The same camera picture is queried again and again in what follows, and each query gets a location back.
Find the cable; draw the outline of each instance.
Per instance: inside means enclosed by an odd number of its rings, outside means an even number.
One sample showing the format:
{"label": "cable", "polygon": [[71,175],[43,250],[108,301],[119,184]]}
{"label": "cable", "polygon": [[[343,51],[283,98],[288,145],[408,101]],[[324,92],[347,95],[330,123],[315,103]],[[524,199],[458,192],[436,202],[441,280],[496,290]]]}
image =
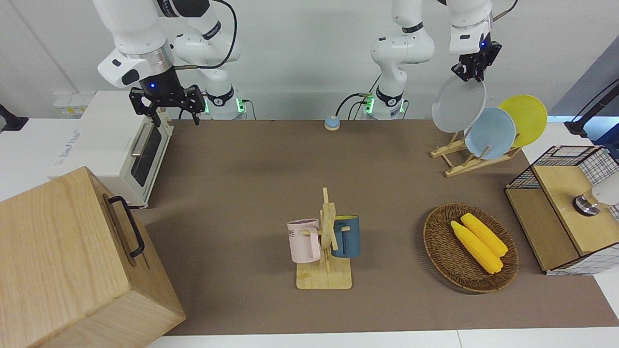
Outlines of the cable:
{"label": "cable", "polygon": [[[368,91],[368,93],[372,93],[372,90],[374,89],[374,86],[376,86],[376,84],[378,83],[378,80],[381,78],[382,74],[378,74],[378,77],[376,78],[376,80],[374,81],[374,84],[372,84],[372,87],[370,87],[370,90]],[[359,107],[357,108],[357,112],[355,113],[355,117],[353,117],[353,120],[357,119],[357,115],[359,115],[359,110],[361,110],[361,105],[359,105]]]}
{"label": "cable", "polygon": [[197,66],[198,69],[217,69],[218,67],[221,67],[222,65],[226,64],[226,62],[228,61],[228,58],[230,58],[230,56],[232,55],[232,50],[234,50],[234,44],[236,42],[236,30],[238,28],[238,22],[236,20],[236,12],[234,11],[234,8],[232,8],[232,5],[225,2],[224,0],[212,0],[212,1],[219,2],[220,4],[226,5],[230,9],[230,12],[232,12],[232,17],[234,18],[234,33],[232,34],[232,43],[230,44],[230,49],[228,50],[228,54],[226,54],[226,58],[224,58],[221,63],[219,63],[218,65],[213,65],[213,66],[198,65]]}
{"label": "cable", "polygon": [[511,10],[513,10],[514,7],[516,7],[517,3],[518,3],[518,0],[514,1],[514,4],[507,11],[503,11],[503,12],[499,13],[496,17],[492,18],[492,21],[496,22],[497,20],[501,19],[502,16],[510,13]]}
{"label": "cable", "polygon": [[352,114],[352,110],[355,108],[355,105],[357,105],[357,104],[359,104],[359,107],[361,107],[361,105],[362,105],[362,104],[365,104],[365,102],[364,102],[364,101],[361,101],[361,102],[354,103],[354,104],[350,107],[350,110],[348,111],[348,118],[347,118],[347,120],[349,120],[349,121],[350,121],[350,115]]}
{"label": "cable", "polygon": [[404,116],[402,116],[402,119],[404,119],[406,117],[406,113],[409,110],[410,102],[409,102],[408,99],[404,99],[404,101],[402,103],[406,103],[406,109],[404,109]]}
{"label": "cable", "polygon": [[242,99],[241,101],[243,103],[250,103],[251,104],[251,112],[254,114],[254,120],[257,120],[257,118],[256,118],[256,108],[254,107],[254,102],[252,102],[249,99]]}
{"label": "cable", "polygon": [[346,103],[348,100],[350,100],[351,98],[354,98],[354,97],[363,97],[363,94],[361,94],[361,93],[355,93],[355,94],[351,94],[351,95],[349,95],[348,97],[346,97],[346,98],[345,98],[345,99],[344,99],[344,100],[340,103],[340,106],[339,106],[339,107],[337,107],[337,111],[335,112],[335,116],[336,116],[336,117],[337,117],[337,115],[339,115],[339,113],[340,113],[340,109],[342,108],[342,106],[344,106],[344,103]]}
{"label": "cable", "polygon": [[611,88],[612,85],[616,84],[617,81],[619,81],[619,79],[615,79],[613,82],[611,82],[608,86],[604,87],[603,90],[601,90],[598,94],[595,95],[595,97],[593,97],[593,99],[589,100],[589,103],[587,103],[587,105],[584,106],[584,108],[581,109],[581,111],[579,111],[574,118],[572,119],[572,122],[574,122],[574,120],[578,117],[578,115],[580,115],[589,105],[591,105],[591,103],[593,103],[593,101],[595,99],[597,99],[597,97],[600,96],[600,94],[606,92],[607,89]]}

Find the black clamp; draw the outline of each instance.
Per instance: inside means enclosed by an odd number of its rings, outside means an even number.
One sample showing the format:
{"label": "black clamp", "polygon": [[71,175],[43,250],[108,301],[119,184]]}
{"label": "black clamp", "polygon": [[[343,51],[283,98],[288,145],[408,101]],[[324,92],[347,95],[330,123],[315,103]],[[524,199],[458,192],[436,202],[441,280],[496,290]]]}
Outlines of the black clamp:
{"label": "black clamp", "polygon": [[[142,98],[150,100],[150,105],[144,105]],[[136,114],[146,115],[146,117],[151,118],[157,127],[161,125],[161,119],[157,114],[158,107],[177,107],[181,110],[188,111],[191,117],[193,117],[196,126],[200,124],[200,118],[197,117],[197,114],[206,109],[206,102],[197,85],[192,85],[189,88],[183,89],[183,93],[172,92],[159,97],[153,97],[146,94],[143,89],[133,87],[129,92],[129,99],[133,104],[133,109],[136,111]]]}
{"label": "black clamp", "polygon": [[496,41],[490,41],[490,34],[480,40],[479,52],[460,55],[458,64],[451,70],[464,82],[474,78],[477,82],[483,81],[483,72],[494,63],[496,56],[503,47]]}
{"label": "black clamp", "polygon": [[2,104],[0,104],[0,116],[4,118],[6,124],[2,127],[2,132],[4,131],[20,131],[28,122],[27,117],[19,117],[13,115],[9,110],[7,110]]}

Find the box handle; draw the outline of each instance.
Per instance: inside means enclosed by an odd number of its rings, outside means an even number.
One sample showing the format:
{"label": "box handle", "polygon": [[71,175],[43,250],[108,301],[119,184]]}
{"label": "box handle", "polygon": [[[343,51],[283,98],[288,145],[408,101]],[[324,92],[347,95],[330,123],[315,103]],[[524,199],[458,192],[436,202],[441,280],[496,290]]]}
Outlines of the box handle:
{"label": "box handle", "polygon": [[140,230],[137,228],[136,221],[133,219],[133,214],[131,214],[131,211],[129,210],[129,205],[127,204],[127,201],[125,201],[125,199],[121,196],[114,196],[108,199],[108,202],[110,204],[114,204],[116,202],[123,203],[124,211],[127,212],[127,217],[129,218],[129,222],[131,223],[133,232],[136,234],[137,249],[129,253],[130,257],[135,258],[136,256],[144,252],[144,239],[142,239],[142,235],[140,234]]}

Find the mug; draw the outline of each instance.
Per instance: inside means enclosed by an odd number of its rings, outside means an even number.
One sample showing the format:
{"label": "mug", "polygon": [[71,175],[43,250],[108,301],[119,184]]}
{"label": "mug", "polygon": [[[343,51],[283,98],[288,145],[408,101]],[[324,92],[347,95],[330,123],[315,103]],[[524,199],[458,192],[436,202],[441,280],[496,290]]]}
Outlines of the mug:
{"label": "mug", "polygon": [[320,260],[322,248],[318,239],[318,219],[295,220],[287,226],[292,262],[308,263]]}
{"label": "mug", "polygon": [[361,254],[361,233],[359,231],[359,216],[338,215],[333,226],[337,250],[331,248],[331,255],[336,258],[354,258]]}

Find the black stand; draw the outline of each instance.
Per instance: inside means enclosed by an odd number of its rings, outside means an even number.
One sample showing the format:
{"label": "black stand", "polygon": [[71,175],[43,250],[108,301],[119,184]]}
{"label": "black stand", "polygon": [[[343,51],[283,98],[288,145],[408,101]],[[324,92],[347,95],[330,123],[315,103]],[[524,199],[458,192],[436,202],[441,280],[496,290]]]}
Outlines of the black stand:
{"label": "black stand", "polygon": [[580,120],[576,122],[565,122],[565,126],[571,134],[587,137],[587,132],[584,131],[584,125],[589,122],[598,112],[600,112],[608,103],[610,103],[617,95],[619,95],[619,84],[616,85],[607,95],[604,95]]}
{"label": "black stand", "polygon": [[13,115],[9,110],[7,110],[2,104],[0,104],[0,116],[2,116],[6,120],[6,125],[2,127],[2,131],[20,131],[26,122],[28,122],[27,117],[18,117]]}

